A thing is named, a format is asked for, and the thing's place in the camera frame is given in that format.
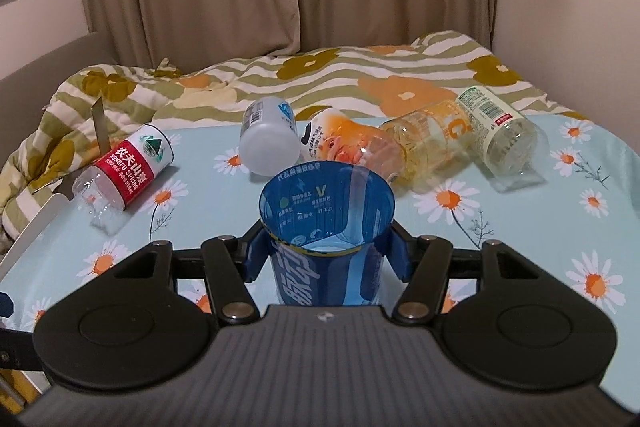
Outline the red label bottle cup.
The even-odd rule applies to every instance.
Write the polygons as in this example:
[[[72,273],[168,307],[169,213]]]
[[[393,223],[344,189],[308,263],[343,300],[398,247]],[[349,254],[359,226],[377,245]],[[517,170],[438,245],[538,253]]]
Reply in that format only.
[[[74,181],[72,192],[90,225],[114,235],[127,221],[126,210],[174,161],[168,136],[144,124],[90,165]]]

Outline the yellow vitamin C bottle cup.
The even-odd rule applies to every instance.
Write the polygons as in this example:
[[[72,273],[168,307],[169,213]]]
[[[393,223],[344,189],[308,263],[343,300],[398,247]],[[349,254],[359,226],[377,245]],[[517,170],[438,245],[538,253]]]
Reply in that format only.
[[[400,146],[402,181],[426,178],[462,154],[472,131],[470,116],[455,101],[445,100],[385,121],[380,129]]]

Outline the brown cardboard piece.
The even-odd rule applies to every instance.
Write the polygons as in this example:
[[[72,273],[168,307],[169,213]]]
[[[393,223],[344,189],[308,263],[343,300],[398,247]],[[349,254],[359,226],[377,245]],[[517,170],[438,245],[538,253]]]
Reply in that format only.
[[[100,155],[104,156],[109,150],[111,150],[111,141],[107,130],[103,100],[100,96],[93,103],[93,106],[91,106],[91,118],[93,121],[94,132],[96,132],[96,143],[98,143]]]

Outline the white frosted bottle cup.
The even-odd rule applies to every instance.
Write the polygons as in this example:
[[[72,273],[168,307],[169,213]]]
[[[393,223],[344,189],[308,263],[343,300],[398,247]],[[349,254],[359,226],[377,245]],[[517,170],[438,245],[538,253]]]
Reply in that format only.
[[[239,155],[257,176],[275,176],[296,164],[300,139],[287,101],[270,95],[250,103],[243,115]]]

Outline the daisy print blue tablecloth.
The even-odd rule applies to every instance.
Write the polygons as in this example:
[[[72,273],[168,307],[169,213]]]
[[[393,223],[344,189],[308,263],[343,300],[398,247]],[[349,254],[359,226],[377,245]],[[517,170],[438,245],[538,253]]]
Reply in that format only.
[[[496,192],[474,165],[454,169],[426,194],[405,193],[397,221],[459,248],[499,239],[599,306],[618,345],[604,387],[639,405],[639,159],[610,132],[573,118],[539,115],[550,154],[544,181]],[[169,132],[174,163],[130,208],[115,236],[93,228],[81,205],[66,207],[1,282],[14,304],[8,329],[31,331],[58,300],[152,239],[193,248],[243,234],[258,217],[262,180],[238,155],[235,126]]]

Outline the striped floral duvet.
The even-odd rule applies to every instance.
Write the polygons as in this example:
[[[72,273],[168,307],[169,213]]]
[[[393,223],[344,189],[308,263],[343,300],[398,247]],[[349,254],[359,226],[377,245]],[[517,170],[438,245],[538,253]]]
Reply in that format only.
[[[393,118],[484,84],[526,115],[580,115],[549,100],[467,35],[434,32],[404,46],[342,46],[293,56],[232,58],[197,72],[163,60],[154,68],[93,62],[55,81],[41,115],[1,163],[1,249],[72,172],[99,157],[91,107],[103,103],[117,143],[152,122],[160,129],[237,124],[250,103],[283,98],[298,119],[334,107],[352,117]]]

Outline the grey bed headboard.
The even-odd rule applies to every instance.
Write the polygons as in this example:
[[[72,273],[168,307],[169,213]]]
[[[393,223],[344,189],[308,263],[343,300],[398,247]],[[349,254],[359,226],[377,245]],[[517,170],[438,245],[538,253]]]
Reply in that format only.
[[[37,129],[43,107],[64,80],[91,65],[116,63],[117,54],[111,39],[96,31],[44,54],[3,78],[1,164]]]

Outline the blue plastic bottle cup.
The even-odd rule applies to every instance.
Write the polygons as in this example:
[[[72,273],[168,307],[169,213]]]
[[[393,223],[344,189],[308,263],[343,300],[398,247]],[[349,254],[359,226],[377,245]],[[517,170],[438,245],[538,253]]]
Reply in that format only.
[[[308,161],[277,174],[262,189],[259,217],[282,303],[375,303],[394,214],[390,184],[366,167]]]

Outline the orange fruit label bottle cup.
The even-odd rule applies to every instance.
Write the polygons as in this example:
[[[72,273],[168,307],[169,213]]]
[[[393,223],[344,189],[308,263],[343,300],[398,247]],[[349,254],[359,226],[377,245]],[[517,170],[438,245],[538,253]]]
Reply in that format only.
[[[387,182],[404,173],[406,153],[392,136],[358,124],[337,109],[322,109],[307,122],[302,139],[306,161],[338,161],[374,171]]]

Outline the green white label bottle cup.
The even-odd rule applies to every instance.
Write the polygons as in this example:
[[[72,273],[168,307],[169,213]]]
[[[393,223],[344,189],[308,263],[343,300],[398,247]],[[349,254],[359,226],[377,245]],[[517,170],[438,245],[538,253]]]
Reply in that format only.
[[[457,104],[469,116],[472,151],[506,186],[533,166],[541,139],[536,126],[484,86],[464,89]]]

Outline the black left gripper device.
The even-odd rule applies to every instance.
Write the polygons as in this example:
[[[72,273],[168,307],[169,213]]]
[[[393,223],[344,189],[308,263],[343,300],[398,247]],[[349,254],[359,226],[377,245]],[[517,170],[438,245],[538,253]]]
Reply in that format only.
[[[29,372],[40,372],[42,369],[31,333],[1,327],[0,355],[2,369]]]

